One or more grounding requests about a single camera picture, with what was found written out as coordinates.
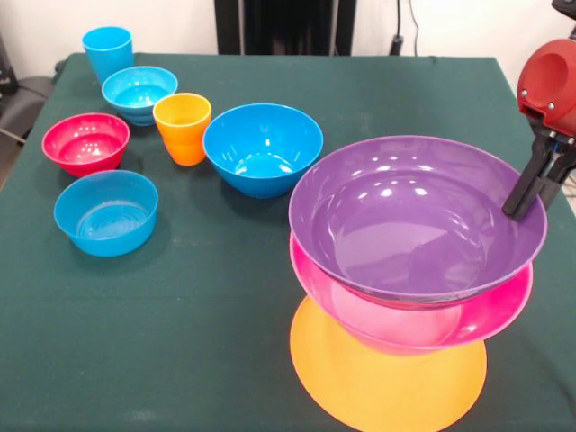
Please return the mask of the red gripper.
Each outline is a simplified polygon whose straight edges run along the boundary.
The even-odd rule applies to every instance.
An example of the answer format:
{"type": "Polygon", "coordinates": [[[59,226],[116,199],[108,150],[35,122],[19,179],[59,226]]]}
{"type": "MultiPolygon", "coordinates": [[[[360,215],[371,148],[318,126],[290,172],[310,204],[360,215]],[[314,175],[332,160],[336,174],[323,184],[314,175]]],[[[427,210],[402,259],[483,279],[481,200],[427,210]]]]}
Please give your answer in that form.
{"type": "MultiPolygon", "coordinates": [[[[523,114],[541,120],[551,130],[569,137],[575,135],[574,40],[552,40],[532,54],[518,79],[517,100],[523,114]]],[[[556,135],[545,132],[536,136],[531,158],[502,206],[502,211],[513,221],[522,220],[535,199],[536,182],[551,161],[556,135]]],[[[547,210],[574,169],[574,150],[567,150],[553,160],[539,193],[547,210]]]]}

